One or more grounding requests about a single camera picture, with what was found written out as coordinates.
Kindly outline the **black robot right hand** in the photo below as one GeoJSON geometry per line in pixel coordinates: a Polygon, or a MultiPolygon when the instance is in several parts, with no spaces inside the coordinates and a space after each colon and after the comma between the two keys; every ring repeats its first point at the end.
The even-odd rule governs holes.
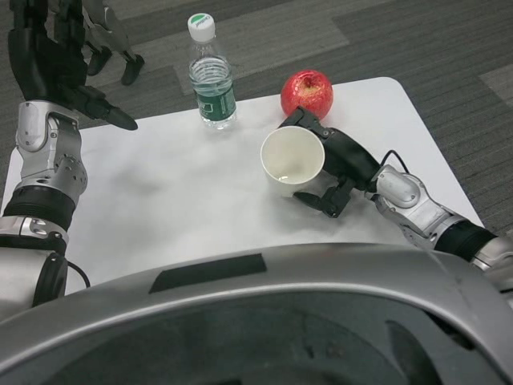
{"type": "Polygon", "coordinates": [[[379,163],[359,143],[336,128],[322,126],[320,120],[303,107],[297,107],[280,126],[307,129],[321,141],[325,150],[323,170],[336,177],[337,184],[321,197],[310,192],[296,192],[293,196],[327,217],[339,217],[349,203],[350,193],[354,189],[367,190],[380,169],[379,163]]]}

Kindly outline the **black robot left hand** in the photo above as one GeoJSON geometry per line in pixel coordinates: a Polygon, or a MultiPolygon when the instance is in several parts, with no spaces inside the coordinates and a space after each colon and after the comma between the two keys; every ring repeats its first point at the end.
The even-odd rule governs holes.
{"type": "Polygon", "coordinates": [[[134,83],[144,65],[105,1],[16,0],[10,10],[10,65],[25,99],[56,103],[130,131],[137,128],[128,114],[86,84],[87,76],[100,73],[113,52],[126,62],[125,86],[134,83]]]}

